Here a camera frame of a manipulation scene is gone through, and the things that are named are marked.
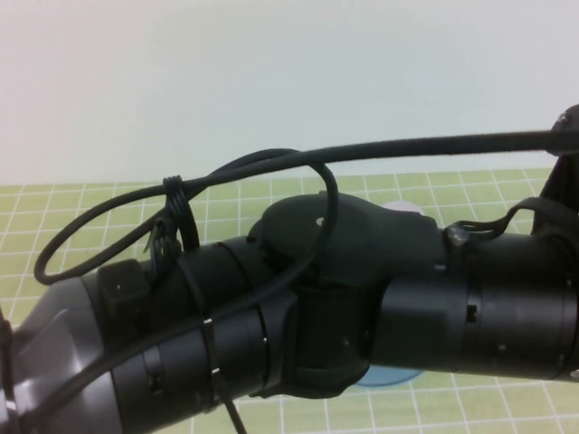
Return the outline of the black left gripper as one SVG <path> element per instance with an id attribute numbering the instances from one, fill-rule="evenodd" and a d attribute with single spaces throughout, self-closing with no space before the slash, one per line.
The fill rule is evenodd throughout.
<path id="1" fill-rule="evenodd" d="M 578 220 L 578 154 L 558 157 L 539 196 L 562 204 Z"/>

